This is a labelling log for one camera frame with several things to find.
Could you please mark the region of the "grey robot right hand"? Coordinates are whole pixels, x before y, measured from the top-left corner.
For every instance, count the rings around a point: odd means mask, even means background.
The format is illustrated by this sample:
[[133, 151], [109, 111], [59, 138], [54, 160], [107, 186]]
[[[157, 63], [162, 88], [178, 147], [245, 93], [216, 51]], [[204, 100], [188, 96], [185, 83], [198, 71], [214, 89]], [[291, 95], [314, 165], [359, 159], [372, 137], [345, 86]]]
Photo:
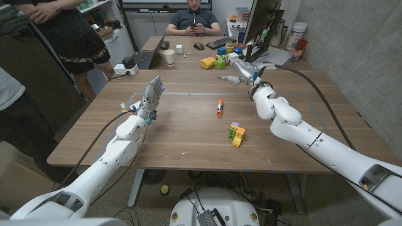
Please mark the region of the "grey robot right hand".
[[260, 77], [265, 70], [265, 67], [259, 69], [252, 63], [237, 61], [232, 64], [237, 76], [218, 76], [219, 80], [226, 81], [231, 85], [239, 85], [241, 82], [245, 82], [251, 89], [254, 85], [261, 81]]

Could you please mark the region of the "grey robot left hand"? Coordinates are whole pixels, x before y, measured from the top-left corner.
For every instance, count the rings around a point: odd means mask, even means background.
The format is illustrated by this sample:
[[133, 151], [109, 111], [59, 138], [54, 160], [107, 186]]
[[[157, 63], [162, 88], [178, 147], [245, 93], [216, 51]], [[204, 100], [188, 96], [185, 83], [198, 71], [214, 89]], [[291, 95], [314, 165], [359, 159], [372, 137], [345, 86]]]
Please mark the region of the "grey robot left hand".
[[156, 76], [145, 88], [136, 115], [146, 120], [147, 118], [156, 119], [156, 108], [165, 87], [159, 75]]

